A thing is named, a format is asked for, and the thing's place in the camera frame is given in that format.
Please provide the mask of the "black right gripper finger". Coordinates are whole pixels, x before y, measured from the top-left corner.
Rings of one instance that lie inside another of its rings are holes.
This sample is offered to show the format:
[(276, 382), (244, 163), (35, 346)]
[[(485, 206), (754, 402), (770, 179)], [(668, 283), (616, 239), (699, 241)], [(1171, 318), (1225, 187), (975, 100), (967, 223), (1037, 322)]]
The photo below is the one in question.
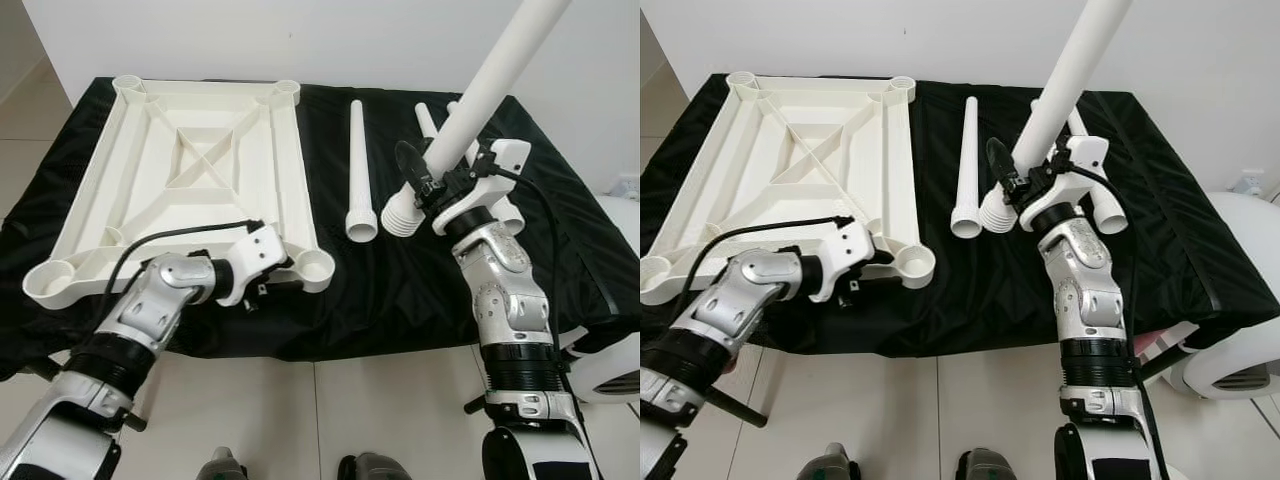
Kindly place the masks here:
[(430, 140), (397, 142), (397, 166), (411, 189), (421, 189), (431, 182), (431, 173), (424, 160), (430, 145)]
[(1011, 151), (998, 138), (987, 140), (987, 161), (992, 177), (1005, 193), (1016, 193), (1021, 188), (1021, 174), (1016, 169)]

